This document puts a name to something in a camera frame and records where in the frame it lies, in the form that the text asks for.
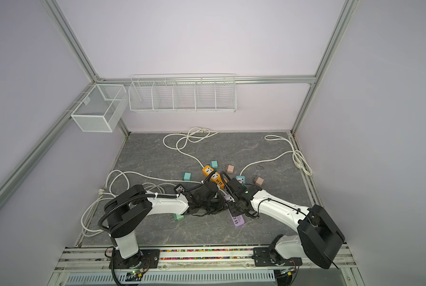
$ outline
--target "gray tabletop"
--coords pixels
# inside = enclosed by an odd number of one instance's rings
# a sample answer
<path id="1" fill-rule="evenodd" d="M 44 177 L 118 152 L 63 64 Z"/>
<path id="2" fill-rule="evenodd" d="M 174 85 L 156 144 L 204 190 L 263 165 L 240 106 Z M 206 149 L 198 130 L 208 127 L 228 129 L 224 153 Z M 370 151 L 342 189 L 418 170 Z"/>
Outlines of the gray tabletop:
<path id="1" fill-rule="evenodd" d="M 219 168 L 233 165 L 233 176 L 236 176 L 249 163 L 271 159 L 291 149 L 283 140 L 264 140 L 267 134 L 287 138 L 287 134 L 282 132 L 219 133 L 199 143 L 188 142 L 183 151 L 197 157 L 203 164 L 216 160 Z M 196 160 L 163 145 L 162 139 L 165 135 L 131 134 L 115 169 L 174 180 L 182 179 L 183 173 L 189 172 L 192 174 L 192 180 L 204 179 L 202 168 Z M 180 136 L 172 136 L 166 143 L 175 146 L 179 138 Z M 250 166 L 243 175 L 246 176 L 247 183 L 251 183 L 252 176 L 260 176 L 264 179 L 262 187 L 276 197 L 295 204 L 311 206 L 301 172 L 294 166 L 290 153 L 272 162 Z M 128 174 L 128 177 L 131 186 L 145 182 L 160 183 L 135 174 Z M 127 183 L 121 176 L 113 184 L 112 191 L 120 194 L 126 188 Z M 165 190 L 167 193 L 174 193 L 171 186 L 165 186 Z M 97 221 L 104 213 L 105 203 L 106 201 L 101 202 L 97 208 L 91 220 L 91 228 L 97 228 Z M 296 234 L 283 223 L 267 215 L 261 215 L 256 220 L 244 217 L 245 224 L 240 228 L 235 228 L 228 210 L 204 217 L 185 215 L 185 218 L 178 222 L 171 216 L 171 214 L 147 216 L 136 228 L 138 244 L 140 246 L 269 244 L 279 234 Z M 85 237 L 82 245 L 111 245 L 111 242 L 108 235 L 102 233 L 94 237 Z"/>

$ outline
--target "white mesh basket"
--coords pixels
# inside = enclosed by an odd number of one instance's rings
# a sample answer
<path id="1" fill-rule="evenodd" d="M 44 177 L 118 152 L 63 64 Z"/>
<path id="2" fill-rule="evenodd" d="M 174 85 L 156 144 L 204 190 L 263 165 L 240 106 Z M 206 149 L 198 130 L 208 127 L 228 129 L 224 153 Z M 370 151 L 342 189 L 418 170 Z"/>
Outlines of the white mesh basket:
<path id="1" fill-rule="evenodd" d="M 138 79 L 129 87 L 130 110 L 135 112 L 235 111 L 233 77 Z"/>
<path id="2" fill-rule="evenodd" d="M 127 107 L 123 85 L 96 84 L 72 112 L 84 132 L 113 132 Z"/>

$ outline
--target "purple power strip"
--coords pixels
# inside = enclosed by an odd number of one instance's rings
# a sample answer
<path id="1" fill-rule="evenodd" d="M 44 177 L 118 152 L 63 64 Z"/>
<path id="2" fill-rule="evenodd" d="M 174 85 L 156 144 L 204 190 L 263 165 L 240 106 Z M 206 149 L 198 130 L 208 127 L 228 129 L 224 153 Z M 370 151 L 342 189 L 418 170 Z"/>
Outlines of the purple power strip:
<path id="1" fill-rule="evenodd" d="M 229 194 L 225 195 L 224 198 L 226 199 L 226 201 L 232 200 L 232 197 Z M 232 216 L 230 214 L 230 211 L 229 210 L 227 210 L 227 211 L 229 212 L 230 218 L 232 219 L 232 222 L 233 222 L 233 224 L 236 228 L 239 228 L 239 227 L 244 225 L 244 219 L 243 219 L 243 216 L 241 214 L 238 215 L 238 216 Z"/>

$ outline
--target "robotic arm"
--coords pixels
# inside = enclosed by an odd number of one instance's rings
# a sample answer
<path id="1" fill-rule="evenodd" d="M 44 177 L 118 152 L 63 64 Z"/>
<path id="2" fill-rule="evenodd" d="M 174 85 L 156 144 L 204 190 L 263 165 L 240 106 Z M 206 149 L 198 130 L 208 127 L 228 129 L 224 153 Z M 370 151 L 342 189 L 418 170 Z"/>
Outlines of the robotic arm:
<path id="1" fill-rule="evenodd" d="M 142 185 L 136 185 L 105 205 L 105 215 L 99 220 L 99 226 L 109 233 L 123 259 L 141 255 L 135 228 L 145 216 L 196 214 L 199 209 L 204 209 L 205 214 L 215 214 L 228 207 L 233 216 L 246 214 L 253 218 L 267 214 L 295 230 L 298 235 L 279 235 L 270 245 L 268 255 L 275 265 L 282 265 L 291 257 L 307 257 L 328 269 L 345 242 L 342 232 L 319 205 L 308 208 L 292 204 L 258 186 L 244 186 L 236 179 L 228 180 L 225 188 L 233 201 L 226 202 L 212 181 L 191 191 L 178 185 L 175 187 L 179 191 L 177 195 L 146 192 Z M 109 227 L 103 226 L 105 219 Z"/>

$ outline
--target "white panel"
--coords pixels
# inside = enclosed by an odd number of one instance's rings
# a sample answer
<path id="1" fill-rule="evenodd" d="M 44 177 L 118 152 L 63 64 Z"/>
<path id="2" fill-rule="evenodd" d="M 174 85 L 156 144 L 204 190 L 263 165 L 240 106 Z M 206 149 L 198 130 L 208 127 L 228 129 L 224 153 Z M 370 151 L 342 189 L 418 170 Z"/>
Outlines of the white panel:
<path id="1" fill-rule="evenodd" d="M 122 134 L 71 123 L 0 211 L 0 285 L 46 285 L 98 196 Z"/>
<path id="2" fill-rule="evenodd" d="M 426 285 L 426 0 L 359 3 L 296 134 L 366 285 Z"/>
<path id="3" fill-rule="evenodd" d="M 236 112 L 124 112 L 130 132 L 187 131 L 193 126 L 216 131 L 289 130 L 308 92 L 304 83 L 237 85 Z"/>
<path id="4" fill-rule="evenodd" d="M 101 77 L 314 74 L 343 0 L 58 0 Z"/>
<path id="5" fill-rule="evenodd" d="M 0 183 L 88 83 L 39 1 L 0 0 Z"/>

